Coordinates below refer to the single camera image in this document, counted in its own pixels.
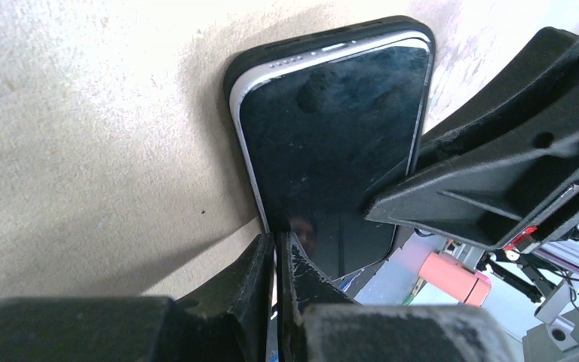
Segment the beige wall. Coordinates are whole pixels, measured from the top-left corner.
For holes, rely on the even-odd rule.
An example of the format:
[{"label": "beige wall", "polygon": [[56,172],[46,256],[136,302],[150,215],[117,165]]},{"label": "beige wall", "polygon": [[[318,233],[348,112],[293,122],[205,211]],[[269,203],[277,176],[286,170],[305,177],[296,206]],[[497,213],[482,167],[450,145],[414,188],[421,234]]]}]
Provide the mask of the beige wall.
[{"label": "beige wall", "polygon": [[[443,70],[429,128],[551,2],[18,3],[0,1],[0,297],[138,294],[255,216],[219,90],[236,52],[411,15],[436,33]],[[234,257],[212,255],[179,283]]]}]

